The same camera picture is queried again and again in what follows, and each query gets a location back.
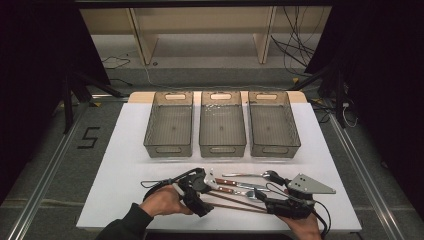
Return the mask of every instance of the white tabletop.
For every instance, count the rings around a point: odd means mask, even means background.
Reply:
[[[248,144],[244,157],[202,158],[198,145],[200,118],[198,103],[195,104],[192,157],[152,159],[143,146],[150,109],[151,104],[146,103],[124,104],[77,227],[98,230],[104,228],[111,221],[124,217],[131,203],[140,203],[147,192],[148,189],[140,185],[143,180],[173,178],[195,167],[203,167],[207,171],[213,168],[215,177],[221,177],[221,173],[226,172],[262,173],[266,170],[274,170],[280,176],[288,179],[293,179],[298,173],[306,174],[337,191],[336,194],[314,195],[314,199],[322,202],[328,208],[331,214],[332,231],[355,232],[361,230],[315,114],[308,103],[292,103],[302,144],[293,159],[253,158],[250,156],[248,112],[245,105],[243,110]],[[237,180],[266,184],[266,180],[262,178],[237,178]],[[225,196],[252,203],[251,200],[244,197]],[[244,207],[204,194],[201,195],[201,199],[207,202]],[[260,202],[254,204],[264,207],[264,204]],[[328,222],[325,210],[318,204],[315,208]],[[215,207],[202,218],[197,215],[181,214],[157,216],[148,229],[168,232],[281,232],[287,231],[288,227],[270,214]]]

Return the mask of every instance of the knife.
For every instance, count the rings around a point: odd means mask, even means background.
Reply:
[[[250,184],[250,183],[241,183],[241,182],[236,182],[236,181],[231,181],[231,180],[225,180],[225,179],[221,179],[221,178],[215,178],[215,181],[218,184],[236,186],[236,187],[247,188],[247,189],[254,189],[254,188],[256,188],[256,189],[258,189],[260,191],[269,192],[269,189],[268,188],[266,188],[265,186],[261,186],[261,185]]]
[[[232,188],[226,188],[226,187],[218,187],[217,189],[213,189],[215,191],[218,192],[223,192],[223,193],[229,193],[229,194],[234,194],[234,195],[241,195],[241,196],[246,196],[246,192],[241,192],[241,191],[236,191]]]

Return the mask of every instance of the gray plastic bin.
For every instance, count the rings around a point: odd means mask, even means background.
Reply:
[[[156,92],[144,146],[151,158],[192,155],[193,92]]]
[[[251,156],[293,158],[301,146],[287,92],[249,92]]]
[[[202,157],[243,157],[246,132],[240,92],[202,92]]]

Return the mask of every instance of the triangular metal plate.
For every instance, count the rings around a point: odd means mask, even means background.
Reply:
[[[290,189],[309,194],[335,194],[336,190],[299,173],[289,184]]]

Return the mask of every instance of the black cable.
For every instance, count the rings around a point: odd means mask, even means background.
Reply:
[[[124,80],[122,80],[122,79],[120,79],[120,78],[111,78],[111,79],[109,79],[109,80],[111,80],[111,81],[120,81],[120,82],[126,83],[128,86],[133,86],[133,84],[132,84],[132,83],[129,83],[129,82],[127,82],[127,81],[124,81]]]
[[[327,235],[328,233],[328,228],[327,228],[327,223],[324,221],[324,219],[322,219],[322,217],[314,210],[312,209],[312,214],[315,215],[315,217],[318,218],[318,220],[322,223],[322,225],[324,226],[324,229],[321,232],[321,238],[325,239],[325,235]]]
[[[328,121],[330,121],[330,114],[331,112],[327,112],[324,117],[322,117],[321,120],[318,121],[318,123],[328,123]]]
[[[280,51],[282,51],[284,54],[289,55],[289,57],[291,57],[292,59],[294,59],[296,62],[300,63],[302,66],[307,67],[307,65],[305,63],[302,63],[300,60],[298,60],[295,56],[291,55],[290,53],[287,52],[287,50],[282,49],[280,45],[278,45],[278,43],[276,42],[276,40],[271,36],[272,40],[274,40],[275,44],[277,45],[278,49],[280,49]]]
[[[362,237],[362,235],[359,232],[354,232],[354,234],[356,234],[356,236],[358,236],[358,238],[360,240],[364,240],[364,238]]]
[[[301,20],[300,20],[300,24],[299,24],[299,27],[298,27],[298,29],[297,29],[297,31],[298,31],[298,33],[300,34],[300,28],[302,27],[302,24],[303,24],[303,19],[305,18],[305,13],[306,13],[306,10],[308,10],[308,8],[309,8],[309,6],[306,6],[305,7],[305,10],[303,10],[303,13],[302,13],[302,18],[301,18]],[[307,51],[305,51],[305,53],[306,53],[306,55],[308,55],[308,58],[309,59],[311,59],[311,56],[308,54],[308,52]]]
[[[308,38],[308,39],[306,39],[303,43],[307,43],[307,42],[308,42],[308,41],[312,38],[312,36],[315,34],[315,31],[318,29],[319,24],[321,23],[322,17],[324,16],[324,11],[325,11],[325,7],[322,7],[321,16],[319,17],[319,20],[318,20],[317,25],[315,26],[315,28],[314,28],[314,30],[312,31],[312,33],[311,33],[311,35],[309,36],[309,38]]]
[[[122,64],[120,64],[116,67],[113,67],[113,68],[106,68],[105,67],[105,69],[116,69],[116,68],[122,67],[124,65],[127,65],[128,63],[131,62],[131,60],[129,60],[128,58],[119,58],[119,57],[115,57],[115,56],[110,56],[110,57],[106,58],[105,60],[103,60],[102,63],[108,63],[107,60],[109,60],[111,58],[115,58],[115,59],[118,59],[118,60],[121,60],[121,61],[126,61],[126,62],[124,62],[124,63],[122,63]]]
[[[296,7],[296,8],[295,8],[295,20],[296,20],[296,22],[295,22],[295,23],[297,23],[297,18],[298,18],[298,8],[299,8],[299,7]],[[296,29],[297,29],[297,26],[296,26],[296,27],[294,27],[294,25],[292,24],[292,21],[290,20],[289,15],[287,14],[286,7],[283,7],[283,10],[284,10],[284,13],[285,13],[285,15],[286,15],[287,20],[289,21],[290,28],[292,29],[292,33],[290,34],[289,43],[290,43],[290,40],[291,40],[291,39],[293,39],[295,42],[297,42],[297,44],[299,45],[299,48],[300,48],[301,46],[302,46],[302,47],[304,47],[303,43],[302,43],[302,42],[301,42],[301,40],[300,40],[299,34],[298,34],[297,30],[296,30]],[[301,54],[302,59],[304,60],[305,65],[306,65],[306,61],[305,61],[305,59],[303,58],[302,52],[300,52],[300,54]]]
[[[331,229],[331,216],[330,216],[330,212],[328,211],[328,209],[325,207],[324,204],[322,204],[321,202],[316,201],[316,200],[314,200],[314,201],[316,203],[318,203],[319,205],[321,205],[325,209],[325,211],[327,212],[327,215],[328,215],[328,229],[327,229],[327,232],[325,233],[325,235],[327,235],[330,232],[330,229]]]
[[[308,103],[310,103],[310,104],[312,104],[316,107],[319,107],[321,109],[336,110],[336,108],[334,108],[334,107],[328,107],[328,106],[323,105],[323,104],[321,104],[321,103],[319,103],[315,100],[312,100],[312,99],[307,99],[307,101],[308,101]]]
[[[155,186],[163,183],[163,182],[168,182],[169,184],[175,183],[177,182],[180,178],[188,176],[190,173],[196,172],[197,168],[191,169],[177,177],[174,178],[169,178],[169,179],[165,179],[165,180],[153,180],[153,181],[141,181],[140,184],[141,186],[143,186],[144,188],[154,188]],[[152,185],[152,186],[144,186],[143,183],[152,183],[155,182],[156,184]]]
[[[291,48],[297,49],[297,50],[299,50],[299,51],[304,51],[304,52],[307,52],[307,53],[310,53],[310,54],[314,54],[314,50],[313,50],[312,48],[305,47],[306,49],[304,50],[304,49],[301,49],[301,48],[299,48],[299,47],[296,47],[296,46],[293,46],[293,45],[290,45],[290,44],[287,44],[287,43],[283,43],[283,42],[281,42],[281,41],[278,41],[278,40],[276,40],[276,39],[274,38],[274,36],[272,36],[272,35],[271,35],[271,38],[272,38],[272,40],[274,40],[274,42],[275,42],[276,44],[282,44],[282,45],[289,46],[289,47],[291,47]]]

